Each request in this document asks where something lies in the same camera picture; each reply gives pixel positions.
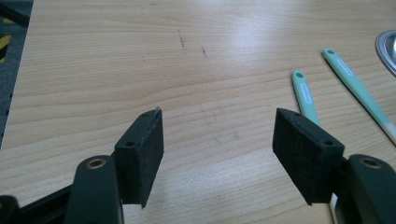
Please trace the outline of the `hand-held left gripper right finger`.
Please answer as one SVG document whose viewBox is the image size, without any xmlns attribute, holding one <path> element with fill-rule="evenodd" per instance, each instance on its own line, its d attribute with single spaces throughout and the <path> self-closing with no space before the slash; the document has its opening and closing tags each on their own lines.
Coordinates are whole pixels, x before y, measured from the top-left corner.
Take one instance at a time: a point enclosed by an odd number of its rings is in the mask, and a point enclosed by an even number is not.
<svg viewBox="0 0 396 224">
<path fill-rule="evenodd" d="M 345 146 L 302 114 L 276 110 L 273 151 L 305 201 L 328 203 Z"/>
</svg>

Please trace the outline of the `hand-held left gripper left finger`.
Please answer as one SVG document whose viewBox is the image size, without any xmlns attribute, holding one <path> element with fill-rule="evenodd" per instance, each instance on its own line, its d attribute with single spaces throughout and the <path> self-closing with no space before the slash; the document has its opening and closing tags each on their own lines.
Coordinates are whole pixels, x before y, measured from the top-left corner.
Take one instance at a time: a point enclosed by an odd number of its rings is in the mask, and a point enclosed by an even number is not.
<svg viewBox="0 0 396 224">
<path fill-rule="evenodd" d="M 157 107 L 141 114 L 115 145 L 113 159 L 123 204 L 147 205 L 163 153 L 163 113 Z"/>
</svg>

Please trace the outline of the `teal handled white spatula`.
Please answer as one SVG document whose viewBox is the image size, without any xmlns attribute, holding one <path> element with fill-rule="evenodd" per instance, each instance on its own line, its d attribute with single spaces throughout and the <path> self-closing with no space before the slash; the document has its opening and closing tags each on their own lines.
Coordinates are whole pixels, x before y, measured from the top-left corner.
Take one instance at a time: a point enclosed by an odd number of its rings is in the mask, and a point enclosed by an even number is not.
<svg viewBox="0 0 396 224">
<path fill-rule="evenodd" d="M 320 125 L 314 98 L 304 73 L 300 70 L 293 70 L 291 80 L 301 113 Z"/>
</svg>

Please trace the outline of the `steel utensil stand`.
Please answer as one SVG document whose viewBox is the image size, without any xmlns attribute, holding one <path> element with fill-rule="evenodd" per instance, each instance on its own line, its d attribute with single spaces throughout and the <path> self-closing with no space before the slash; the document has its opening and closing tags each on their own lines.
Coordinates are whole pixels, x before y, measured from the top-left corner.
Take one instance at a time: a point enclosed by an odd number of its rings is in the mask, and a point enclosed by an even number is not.
<svg viewBox="0 0 396 224">
<path fill-rule="evenodd" d="M 375 50 L 380 61 L 396 77 L 396 30 L 388 30 L 375 40 Z"/>
</svg>

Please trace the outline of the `long green toothbrush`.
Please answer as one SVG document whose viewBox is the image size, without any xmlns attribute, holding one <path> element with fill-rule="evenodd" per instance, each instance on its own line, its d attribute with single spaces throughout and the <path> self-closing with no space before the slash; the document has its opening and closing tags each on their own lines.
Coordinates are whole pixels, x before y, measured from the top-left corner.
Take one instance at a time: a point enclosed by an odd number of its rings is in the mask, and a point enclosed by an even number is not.
<svg viewBox="0 0 396 224">
<path fill-rule="evenodd" d="M 322 55 L 334 73 L 396 146 L 396 126 L 375 101 L 370 92 L 367 91 L 365 86 L 350 69 L 347 63 L 333 49 L 324 49 L 322 51 Z"/>
</svg>

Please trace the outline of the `yellow black floor tape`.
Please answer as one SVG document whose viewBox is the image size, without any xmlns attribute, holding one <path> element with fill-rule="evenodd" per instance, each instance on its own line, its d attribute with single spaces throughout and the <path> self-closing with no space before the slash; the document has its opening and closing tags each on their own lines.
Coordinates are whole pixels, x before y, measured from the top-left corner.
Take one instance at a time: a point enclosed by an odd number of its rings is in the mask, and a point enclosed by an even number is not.
<svg viewBox="0 0 396 224">
<path fill-rule="evenodd" d="M 7 54 L 7 47 L 10 42 L 11 35 L 0 35 L 0 63 L 3 63 Z"/>
</svg>

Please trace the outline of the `black metal stand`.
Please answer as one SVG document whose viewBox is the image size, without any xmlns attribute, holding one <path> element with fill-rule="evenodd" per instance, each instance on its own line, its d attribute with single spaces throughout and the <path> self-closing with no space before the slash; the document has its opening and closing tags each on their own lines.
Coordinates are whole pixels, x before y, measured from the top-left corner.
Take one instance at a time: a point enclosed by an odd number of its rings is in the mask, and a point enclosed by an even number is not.
<svg viewBox="0 0 396 224">
<path fill-rule="evenodd" d="M 29 26 L 30 22 L 30 18 L 27 15 L 18 12 L 16 9 L 8 7 L 2 2 L 0 2 L 0 17 L 13 21 L 25 28 Z"/>
</svg>

